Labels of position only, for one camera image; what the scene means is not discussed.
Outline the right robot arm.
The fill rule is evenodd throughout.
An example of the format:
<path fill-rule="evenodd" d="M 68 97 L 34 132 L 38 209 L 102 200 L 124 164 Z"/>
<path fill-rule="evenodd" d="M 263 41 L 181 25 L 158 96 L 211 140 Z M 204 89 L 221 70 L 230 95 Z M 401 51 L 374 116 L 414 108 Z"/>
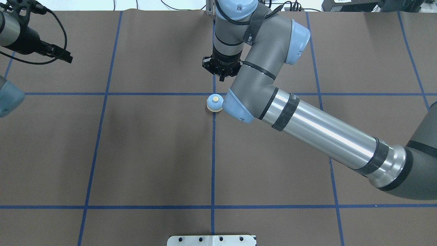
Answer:
<path fill-rule="evenodd" d="M 257 0 L 216 0 L 212 55 L 202 66 L 234 77 L 224 111 L 245 123 L 259 119 L 325 153 L 390 195 L 411 200 L 437 196 L 436 104 L 406 146 L 390 146 L 273 85 L 293 65 L 310 31 Z"/>

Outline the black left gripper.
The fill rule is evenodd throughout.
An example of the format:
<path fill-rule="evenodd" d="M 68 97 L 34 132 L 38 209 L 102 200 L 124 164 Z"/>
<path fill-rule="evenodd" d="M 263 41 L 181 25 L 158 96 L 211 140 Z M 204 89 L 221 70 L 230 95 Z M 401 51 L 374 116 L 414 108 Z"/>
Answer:
<path fill-rule="evenodd" d="M 66 49 L 42 41 L 37 31 L 30 27 L 20 29 L 19 37 L 14 42 L 14 51 L 23 55 L 38 53 L 50 58 L 58 58 L 70 64 L 73 59 L 71 53 Z"/>

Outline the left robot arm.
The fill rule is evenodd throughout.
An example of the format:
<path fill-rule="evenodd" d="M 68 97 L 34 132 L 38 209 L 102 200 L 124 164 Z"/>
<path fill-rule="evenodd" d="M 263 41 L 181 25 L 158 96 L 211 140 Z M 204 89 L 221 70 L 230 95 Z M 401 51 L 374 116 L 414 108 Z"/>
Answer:
<path fill-rule="evenodd" d="M 30 62 L 26 60 L 17 59 L 22 63 L 31 65 L 45 65 L 54 62 L 55 60 L 62 60 L 68 63 L 72 62 L 72 56 L 67 51 L 67 45 L 59 47 L 55 44 L 50 44 L 42 41 L 38 32 L 27 24 L 21 24 L 18 17 L 14 17 L 12 13 L 6 11 L 1 12 L 1 47 L 5 47 L 11 51 L 22 55 L 37 53 L 43 56 L 53 58 L 48 62 Z M 0 106 L 1 117 L 6 117 L 13 110 L 15 110 L 25 99 L 25 93 L 22 92 L 11 81 L 1 76 L 1 90 L 0 90 Z"/>

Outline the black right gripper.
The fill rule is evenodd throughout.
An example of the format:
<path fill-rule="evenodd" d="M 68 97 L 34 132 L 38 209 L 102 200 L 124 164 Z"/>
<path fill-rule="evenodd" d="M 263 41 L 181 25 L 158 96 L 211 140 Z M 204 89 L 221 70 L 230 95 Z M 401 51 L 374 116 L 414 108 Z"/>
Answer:
<path fill-rule="evenodd" d="M 214 59 L 212 56 L 203 57 L 202 67 L 206 69 L 212 75 L 217 75 L 220 78 L 220 82 L 224 82 L 226 77 L 235 77 L 242 66 L 242 61 L 226 63 Z"/>

